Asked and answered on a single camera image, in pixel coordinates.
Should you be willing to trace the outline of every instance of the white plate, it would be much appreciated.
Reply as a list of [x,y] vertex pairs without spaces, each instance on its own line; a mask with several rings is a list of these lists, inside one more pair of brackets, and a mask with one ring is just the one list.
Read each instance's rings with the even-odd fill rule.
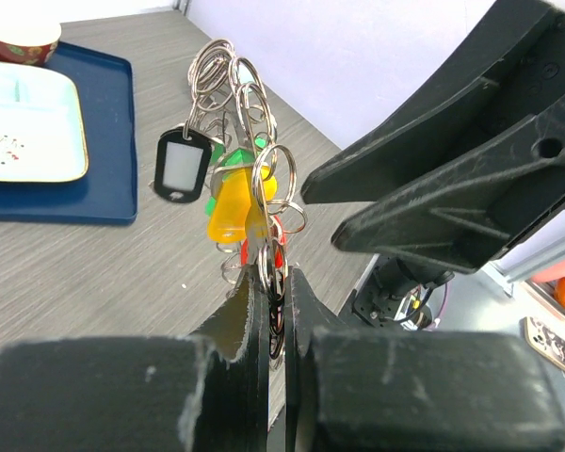
[[42,68],[0,63],[0,182],[69,182],[88,171],[75,84]]

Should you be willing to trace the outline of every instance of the tray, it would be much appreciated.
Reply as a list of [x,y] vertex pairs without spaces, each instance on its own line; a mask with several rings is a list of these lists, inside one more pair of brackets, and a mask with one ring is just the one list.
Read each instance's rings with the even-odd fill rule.
[[133,222],[138,195],[132,66],[125,59],[62,42],[45,67],[77,86],[88,172],[58,185],[0,182],[0,220]]
[[72,80],[42,68],[0,63],[0,182],[70,182],[87,170]]

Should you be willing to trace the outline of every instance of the round hole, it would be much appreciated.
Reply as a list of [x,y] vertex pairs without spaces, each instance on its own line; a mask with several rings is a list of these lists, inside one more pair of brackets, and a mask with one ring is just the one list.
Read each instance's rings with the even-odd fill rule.
[[556,138],[545,138],[538,141],[534,149],[541,158],[555,158],[563,150],[563,143]]

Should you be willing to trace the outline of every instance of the gray wood tabletop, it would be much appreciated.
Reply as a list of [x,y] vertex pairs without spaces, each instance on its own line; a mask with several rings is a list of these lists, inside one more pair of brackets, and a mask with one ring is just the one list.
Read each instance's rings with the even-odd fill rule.
[[[188,114],[186,71],[209,39],[172,11],[65,24],[63,40],[132,63],[139,213],[129,227],[0,222],[0,347],[22,338],[189,333],[230,289],[219,275],[223,255],[206,234],[207,190],[178,206],[159,200],[149,183],[156,141]],[[301,184],[339,149],[276,95],[268,100]],[[308,206],[308,227],[289,239],[289,262],[335,312],[371,257],[330,243],[357,207]],[[271,395],[272,417],[283,404],[281,375]]]

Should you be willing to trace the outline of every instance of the patterned bowl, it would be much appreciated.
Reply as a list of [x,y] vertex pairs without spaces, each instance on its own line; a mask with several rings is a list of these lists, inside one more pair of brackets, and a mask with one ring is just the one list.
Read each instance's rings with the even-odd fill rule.
[[0,61],[44,64],[57,48],[60,34],[59,23],[0,14]]

